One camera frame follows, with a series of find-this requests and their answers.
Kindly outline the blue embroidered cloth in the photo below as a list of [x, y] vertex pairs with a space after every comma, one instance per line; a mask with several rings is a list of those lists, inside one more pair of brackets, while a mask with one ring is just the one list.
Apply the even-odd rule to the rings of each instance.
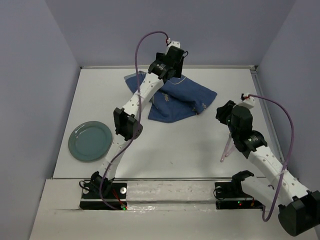
[[134, 114], [138, 121], [148, 102], [151, 102], [149, 120], [174, 123], [202, 113], [218, 95], [184, 75], [162, 80], [154, 73], [140, 71], [124, 79], [133, 93], [124, 111]]

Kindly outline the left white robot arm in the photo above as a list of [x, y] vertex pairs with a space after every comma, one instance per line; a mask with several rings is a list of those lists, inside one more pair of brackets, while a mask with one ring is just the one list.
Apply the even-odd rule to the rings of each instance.
[[164, 53], [157, 53], [146, 74], [136, 72], [137, 90], [121, 108], [115, 108], [113, 119], [115, 135], [102, 165], [94, 172], [90, 181], [83, 184], [89, 192], [104, 199], [110, 194], [118, 165], [133, 140], [142, 133], [142, 111], [154, 94], [171, 78], [182, 74], [185, 50], [181, 43], [173, 41]]

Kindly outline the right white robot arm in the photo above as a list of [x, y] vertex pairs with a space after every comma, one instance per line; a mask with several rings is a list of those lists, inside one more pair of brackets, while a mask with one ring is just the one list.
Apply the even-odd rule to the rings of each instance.
[[278, 221], [291, 236], [296, 237], [320, 224], [320, 192], [311, 191], [298, 181], [281, 163], [264, 136], [253, 130], [250, 109], [254, 99], [248, 97], [236, 104], [229, 100], [217, 108], [216, 119], [229, 129], [235, 148], [268, 180], [264, 185], [255, 175], [240, 171], [232, 176], [227, 186], [220, 187], [218, 201], [248, 195], [262, 204], [262, 219], [270, 220], [278, 208]]

